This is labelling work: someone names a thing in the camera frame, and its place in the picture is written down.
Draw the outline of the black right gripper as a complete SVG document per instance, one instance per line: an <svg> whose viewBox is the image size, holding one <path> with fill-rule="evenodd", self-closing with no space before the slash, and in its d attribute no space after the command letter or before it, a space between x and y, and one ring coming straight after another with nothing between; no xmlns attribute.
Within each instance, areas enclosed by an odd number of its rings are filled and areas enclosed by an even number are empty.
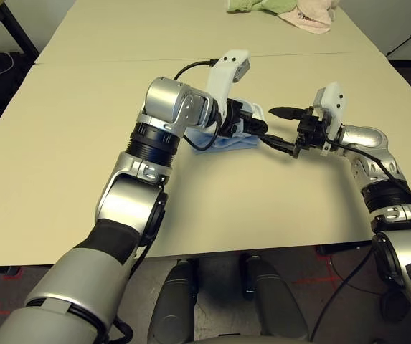
<svg viewBox="0 0 411 344"><path fill-rule="evenodd" d="M282 138L265 134L260 136L260 140L277 151L283 153L292 153L294 158L297 158L301 150L309 150L310 148L323 148L326 143L326 129L330 124L330 116L320 119L319 116L313 114L313 108L306 109L296 107L273 107L268 111L270 114L278 118L286 120L299 120L297 127L298 136L295 143L289 143Z"/></svg>

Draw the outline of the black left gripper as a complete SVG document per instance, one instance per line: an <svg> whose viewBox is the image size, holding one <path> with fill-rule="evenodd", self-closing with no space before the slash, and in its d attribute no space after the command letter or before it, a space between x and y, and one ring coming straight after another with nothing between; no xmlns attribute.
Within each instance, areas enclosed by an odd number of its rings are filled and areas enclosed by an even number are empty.
<svg viewBox="0 0 411 344"><path fill-rule="evenodd" d="M260 120L260 106L241 99L227 98L227 112L219 136L236 138L239 135L265 135L267 123Z"/></svg>

